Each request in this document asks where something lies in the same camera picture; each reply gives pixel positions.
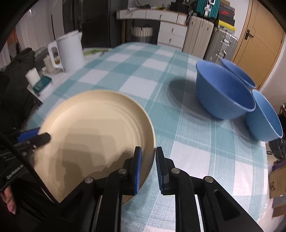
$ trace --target black rod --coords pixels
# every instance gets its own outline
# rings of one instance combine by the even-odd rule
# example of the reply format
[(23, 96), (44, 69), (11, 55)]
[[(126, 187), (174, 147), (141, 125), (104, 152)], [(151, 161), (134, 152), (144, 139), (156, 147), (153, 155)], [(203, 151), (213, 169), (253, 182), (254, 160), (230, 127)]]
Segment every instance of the black rod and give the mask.
[(29, 163), (28, 160), (26, 160), (22, 154), (15, 148), (15, 146), (6, 138), (2, 132), (0, 132), (0, 142), (8, 149), (10, 150), (18, 160), (20, 160), (23, 165), (28, 169), (30, 174), (35, 178), (39, 186), (42, 188), (42, 190), (48, 195), (48, 197), (55, 203), (58, 204), (58, 201), (53, 197), (53, 195), (50, 193), (44, 182), (41, 180), (35, 169), (32, 167), (32, 165)]

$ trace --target round tray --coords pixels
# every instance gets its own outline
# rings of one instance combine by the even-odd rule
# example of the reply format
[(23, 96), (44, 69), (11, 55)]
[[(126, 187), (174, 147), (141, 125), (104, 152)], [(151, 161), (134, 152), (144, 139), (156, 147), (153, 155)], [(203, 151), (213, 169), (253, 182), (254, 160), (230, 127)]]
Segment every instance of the round tray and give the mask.
[[(142, 148), (140, 187), (155, 153), (155, 133), (145, 110), (131, 98), (113, 91), (78, 94), (57, 106), (39, 133), (51, 141), (35, 150), (34, 168), (61, 202), (85, 177), (107, 177)], [(131, 196), (124, 196), (123, 204)]]

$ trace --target screw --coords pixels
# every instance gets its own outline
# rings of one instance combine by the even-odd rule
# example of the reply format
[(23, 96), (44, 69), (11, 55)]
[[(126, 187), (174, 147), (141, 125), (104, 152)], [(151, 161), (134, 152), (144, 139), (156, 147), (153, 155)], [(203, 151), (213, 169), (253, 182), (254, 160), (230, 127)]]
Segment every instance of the screw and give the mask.
[(92, 177), (86, 177), (84, 182), (86, 182), (87, 184), (90, 184), (93, 182), (93, 178)]
[(172, 168), (172, 173), (174, 173), (174, 174), (179, 174), (180, 173), (180, 169), (178, 169), (178, 168)]
[(213, 179), (211, 176), (206, 176), (206, 177), (204, 178), (204, 180), (205, 180), (206, 182), (208, 182), (208, 183), (212, 183), (212, 182), (214, 181), (214, 179)]
[(118, 169), (119, 174), (125, 174), (126, 172), (127, 172), (127, 170), (125, 168)]

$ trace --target teal suitcase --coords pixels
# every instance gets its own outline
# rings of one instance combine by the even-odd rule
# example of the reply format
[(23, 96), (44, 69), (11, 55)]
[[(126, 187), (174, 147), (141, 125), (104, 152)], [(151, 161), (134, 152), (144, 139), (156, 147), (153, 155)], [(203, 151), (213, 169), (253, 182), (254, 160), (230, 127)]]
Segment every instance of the teal suitcase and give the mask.
[(196, 12), (199, 16), (216, 19), (221, 0), (197, 0)]

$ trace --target blue bowl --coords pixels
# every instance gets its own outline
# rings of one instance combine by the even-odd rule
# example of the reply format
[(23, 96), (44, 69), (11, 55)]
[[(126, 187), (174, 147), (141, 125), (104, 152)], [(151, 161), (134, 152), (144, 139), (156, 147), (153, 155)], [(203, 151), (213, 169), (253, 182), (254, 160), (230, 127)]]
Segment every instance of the blue bowl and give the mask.
[(252, 94), (256, 101), (256, 109), (245, 114), (252, 134), (264, 142), (282, 138), (283, 130), (280, 120), (269, 101), (256, 89), (252, 90)]
[(246, 85), (232, 72), (209, 61), (196, 64), (196, 92), (200, 103), (213, 116), (234, 119), (255, 109)]
[(248, 87), (249, 90), (253, 90), (256, 88), (256, 84), (251, 79), (249, 75), (245, 73), (240, 67), (238, 67), (236, 64), (230, 62), (226, 59), (221, 59), (221, 65), (228, 69), (229, 71), (233, 72), (236, 76), (238, 76), (244, 84)]

